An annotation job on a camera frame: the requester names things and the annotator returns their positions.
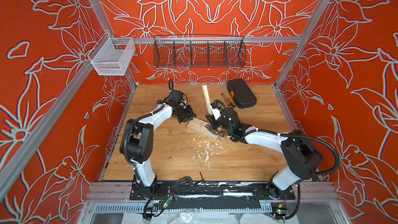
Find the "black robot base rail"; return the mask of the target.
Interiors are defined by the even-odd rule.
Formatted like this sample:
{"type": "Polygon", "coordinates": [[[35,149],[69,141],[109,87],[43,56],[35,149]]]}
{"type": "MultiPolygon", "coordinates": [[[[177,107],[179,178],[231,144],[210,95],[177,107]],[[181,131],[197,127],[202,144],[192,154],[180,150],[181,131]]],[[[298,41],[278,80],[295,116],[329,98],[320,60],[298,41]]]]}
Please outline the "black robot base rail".
{"type": "Polygon", "coordinates": [[[137,179],[132,182],[130,200],[156,200],[165,199],[167,196],[202,198],[202,197],[249,197],[255,200],[295,200],[296,196],[292,187],[282,193],[271,191],[266,181],[216,181],[192,180],[184,177],[179,180],[157,180],[151,186],[140,185],[137,179]]]}

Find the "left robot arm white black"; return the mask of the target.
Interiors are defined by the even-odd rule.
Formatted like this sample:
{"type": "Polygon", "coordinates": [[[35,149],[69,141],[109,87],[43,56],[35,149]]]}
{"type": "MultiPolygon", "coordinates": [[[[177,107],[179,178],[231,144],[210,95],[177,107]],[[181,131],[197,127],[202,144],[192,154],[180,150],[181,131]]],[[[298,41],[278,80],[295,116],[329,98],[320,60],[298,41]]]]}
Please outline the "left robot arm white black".
{"type": "Polygon", "coordinates": [[[127,121],[120,144],[120,153],[133,167],[136,182],[152,197],[160,196],[157,192],[157,176],[150,163],[155,130],[172,117],[175,117],[179,123],[189,122],[197,117],[188,104],[186,94],[174,89],[172,79],[169,80],[169,91],[168,96],[157,101],[155,110],[127,121]]]}

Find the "wooden handle claw hammer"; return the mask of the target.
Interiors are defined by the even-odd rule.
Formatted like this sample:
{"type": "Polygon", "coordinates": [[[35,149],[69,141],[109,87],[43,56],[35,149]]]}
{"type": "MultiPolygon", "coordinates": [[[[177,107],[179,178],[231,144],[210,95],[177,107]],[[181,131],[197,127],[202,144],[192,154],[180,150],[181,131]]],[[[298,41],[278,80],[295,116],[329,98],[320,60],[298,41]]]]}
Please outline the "wooden handle claw hammer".
{"type": "MultiPolygon", "coordinates": [[[[207,85],[202,85],[202,90],[203,90],[203,94],[204,94],[204,97],[205,97],[205,103],[206,103],[207,111],[208,111],[208,113],[210,115],[212,115],[212,110],[210,108],[210,97],[209,97],[207,85]]],[[[222,133],[221,131],[213,130],[211,127],[209,127],[208,130],[210,132],[212,132],[213,134],[216,134],[216,135],[220,136],[221,138],[224,138],[224,136],[225,136],[225,134],[222,133]]]]}

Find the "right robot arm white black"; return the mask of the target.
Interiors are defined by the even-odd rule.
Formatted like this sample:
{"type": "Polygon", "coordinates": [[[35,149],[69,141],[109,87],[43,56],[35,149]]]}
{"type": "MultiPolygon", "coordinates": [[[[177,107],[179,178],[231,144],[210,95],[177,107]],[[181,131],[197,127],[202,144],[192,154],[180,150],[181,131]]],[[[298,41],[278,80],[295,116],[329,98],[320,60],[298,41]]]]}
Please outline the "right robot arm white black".
{"type": "Polygon", "coordinates": [[[327,142],[306,136],[300,130],[290,133],[274,132],[259,129],[242,123],[233,108],[215,107],[212,114],[207,115],[212,130],[221,128],[228,134],[228,138],[235,143],[259,145],[283,154],[287,165],[276,172],[267,183],[267,193],[272,199],[280,199],[284,192],[292,185],[298,185],[309,180],[314,175],[328,175],[338,170],[340,157],[338,152],[327,142]],[[323,154],[315,146],[319,143],[326,147],[334,156],[334,165],[325,171],[318,171],[323,161],[323,154]]]}

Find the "light wooden block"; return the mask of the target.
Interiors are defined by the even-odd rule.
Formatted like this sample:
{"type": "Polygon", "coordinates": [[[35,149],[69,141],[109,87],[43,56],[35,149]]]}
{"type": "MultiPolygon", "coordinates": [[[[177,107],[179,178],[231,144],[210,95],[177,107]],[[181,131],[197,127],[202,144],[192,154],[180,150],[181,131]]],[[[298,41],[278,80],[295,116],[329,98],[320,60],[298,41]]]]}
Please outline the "light wooden block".
{"type": "Polygon", "coordinates": [[[210,131],[206,126],[208,125],[208,122],[203,121],[198,118],[194,118],[192,121],[188,123],[188,130],[193,131],[203,137],[206,137],[212,141],[217,141],[219,134],[217,134],[215,131],[210,131]]]}

